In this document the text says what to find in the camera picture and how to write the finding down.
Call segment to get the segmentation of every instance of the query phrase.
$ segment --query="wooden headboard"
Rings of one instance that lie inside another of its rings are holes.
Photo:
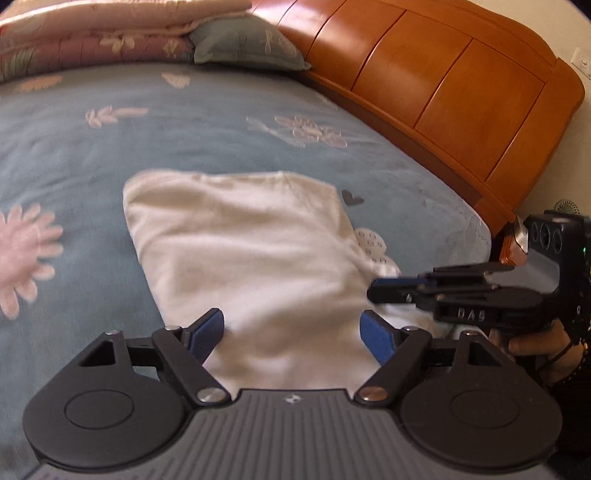
[[[254,0],[253,10],[312,64],[300,81],[445,181],[493,234],[584,98],[540,36],[467,0]]]

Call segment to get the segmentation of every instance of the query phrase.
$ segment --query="folded blanket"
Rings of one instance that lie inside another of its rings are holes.
[[[0,50],[76,32],[178,36],[193,22],[250,7],[251,0],[15,0],[0,14]]]
[[[250,0],[15,0],[0,14],[0,83],[119,61],[192,63],[186,34]]]

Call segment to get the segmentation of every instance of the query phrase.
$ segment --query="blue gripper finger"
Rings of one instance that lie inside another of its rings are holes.
[[[211,309],[190,327],[187,350],[203,365],[216,345],[222,340],[224,331],[223,313],[220,309]]]
[[[396,329],[373,310],[365,310],[361,314],[361,339],[380,365],[384,365],[396,353],[395,332]]]

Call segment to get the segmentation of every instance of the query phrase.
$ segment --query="small logo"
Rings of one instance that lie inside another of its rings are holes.
[[[301,397],[299,395],[296,395],[295,393],[292,393],[291,395],[285,397],[283,400],[285,400],[290,405],[295,405],[296,403],[301,402]]]

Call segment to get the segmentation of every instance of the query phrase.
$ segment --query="white cloth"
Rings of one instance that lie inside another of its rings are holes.
[[[352,393],[378,368],[359,316],[372,308],[370,282],[398,267],[360,248],[333,186],[283,172],[151,170],[125,185],[124,211],[164,323],[188,326],[212,307],[224,313],[223,340],[205,367],[233,395]],[[396,326],[441,333],[428,314],[392,312]]]

